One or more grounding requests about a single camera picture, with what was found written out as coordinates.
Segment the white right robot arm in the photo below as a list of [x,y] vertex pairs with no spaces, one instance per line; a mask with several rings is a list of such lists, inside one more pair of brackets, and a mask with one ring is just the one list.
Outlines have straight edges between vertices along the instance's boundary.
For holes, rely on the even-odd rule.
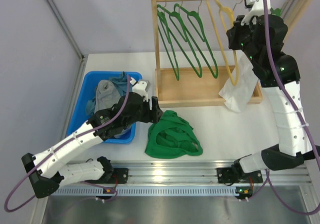
[[235,182],[246,182],[264,169],[288,170],[308,160],[320,161],[320,147],[313,143],[304,119],[298,64],[282,51],[287,31],[281,17],[269,14],[239,15],[226,32],[228,47],[241,50],[251,62],[271,103],[279,138],[276,145],[235,160]]

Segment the yellow hanger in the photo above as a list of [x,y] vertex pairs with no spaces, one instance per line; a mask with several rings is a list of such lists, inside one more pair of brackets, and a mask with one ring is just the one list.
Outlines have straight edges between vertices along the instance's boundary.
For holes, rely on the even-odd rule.
[[[226,26],[226,23],[225,23],[225,20],[224,20],[223,13],[225,13],[227,15],[228,20],[229,20],[229,25],[232,28],[234,26],[234,20],[235,20],[234,10],[231,9],[230,7],[228,7],[228,6],[223,6],[218,0],[215,0],[214,2],[218,6],[218,9],[219,9],[218,10],[218,14],[219,14],[222,26],[223,26],[224,30],[227,31],[227,26]],[[224,64],[225,64],[225,67],[226,67],[226,71],[227,71],[229,80],[230,80],[230,82],[231,82],[231,84],[233,86],[236,86],[238,84],[238,82],[239,82],[239,77],[240,77],[239,64],[238,64],[238,58],[237,58],[236,51],[233,50],[233,60],[234,60],[234,69],[233,70],[235,71],[235,77],[233,77],[233,74],[232,74],[232,72],[230,70],[229,62],[228,62],[226,54],[225,54],[225,50],[224,50],[222,41],[221,41],[221,38],[220,38],[220,35],[219,35],[219,31],[218,31],[217,25],[216,25],[215,20],[214,20],[214,16],[213,16],[213,13],[212,13],[210,2],[207,0],[205,3],[206,3],[206,6],[207,6],[207,10],[208,10],[208,13],[209,13],[209,16],[210,16],[210,20],[211,20],[211,23],[212,23],[212,26],[213,26],[213,30],[214,30],[216,39],[217,39],[217,42],[218,42],[218,45],[219,45],[219,49],[220,49],[220,52],[222,54],[222,58],[224,60]]]

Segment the green tank top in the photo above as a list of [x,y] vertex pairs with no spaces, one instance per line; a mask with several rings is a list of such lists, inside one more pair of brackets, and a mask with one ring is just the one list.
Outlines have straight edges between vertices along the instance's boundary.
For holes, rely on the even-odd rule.
[[148,129],[145,154],[156,159],[200,156],[203,148],[188,121],[166,110],[158,123]]

